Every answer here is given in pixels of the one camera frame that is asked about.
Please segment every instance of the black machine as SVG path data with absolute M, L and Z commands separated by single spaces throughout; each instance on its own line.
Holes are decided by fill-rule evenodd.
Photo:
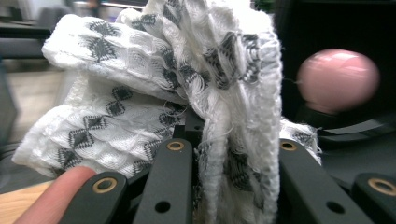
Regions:
M 193 148 L 203 125 L 189 109 L 186 125 L 176 126 L 174 138 L 158 147 L 151 167 L 131 179 L 118 173 L 92 177 L 61 223 L 192 223 Z M 277 223 L 396 222 L 395 178 L 360 174 L 347 193 L 300 144 L 280 139 L 279 158 Z

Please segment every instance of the white knit fabric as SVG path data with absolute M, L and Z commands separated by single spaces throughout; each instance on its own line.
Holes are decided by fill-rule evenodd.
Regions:
M 150 0 L 116 23 L 68 15 L 43 52 L 80 75 L 64 105 L 25 136 L 16 163 L 45 175 L 86 165 L 133 176 L 189 104 L 205 121 L 194 220 L 275 221 L 280 45 L 271 18 L 249 1 Z M 282 120 L 281 137 L 309 129 L 291 126 Z M 315 132 L 303 133 L 316 155 Z

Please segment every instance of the black plastic bracket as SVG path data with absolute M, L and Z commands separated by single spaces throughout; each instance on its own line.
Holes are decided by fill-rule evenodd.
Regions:
M 373 223 L 302 145 L 280 139 L 279 164 L 278 223 Z
M 192 223 L 192 146 L 184 139 L 161 143 L 134 224 Z

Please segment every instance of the gray floor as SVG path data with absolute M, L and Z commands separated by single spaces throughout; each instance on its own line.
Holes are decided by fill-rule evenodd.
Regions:
M 13 150 L 29 129 L 49 110 L 60 105 L 75 75 L 55 68 L 46 60 L 3 60 L 8 86 L 18 108 L 6 153 L 0 158 L 0 193 L 50 180 L 38 172 L 11 161 Z
M 20 142 L 45 113 L 60 105 L 70 89 L 70 74 L 46 60 L 4 60 L 8 86 L 18 108 L 9 142 Z

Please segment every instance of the metal screw hole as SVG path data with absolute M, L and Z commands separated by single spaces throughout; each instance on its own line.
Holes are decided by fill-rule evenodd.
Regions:
M 165 213 L 171 209 L 171 204 L 169 202 L 160 202 L 155 205 L 155 211 L 158 213 Z
M 335 202 L 327 202 L 326 203 L 327 207 L 332 210 L 334 213 L 338 214 L 344 214 L 346 210 L 344 209 L 343 206 L 341 206 L 339 203 Z

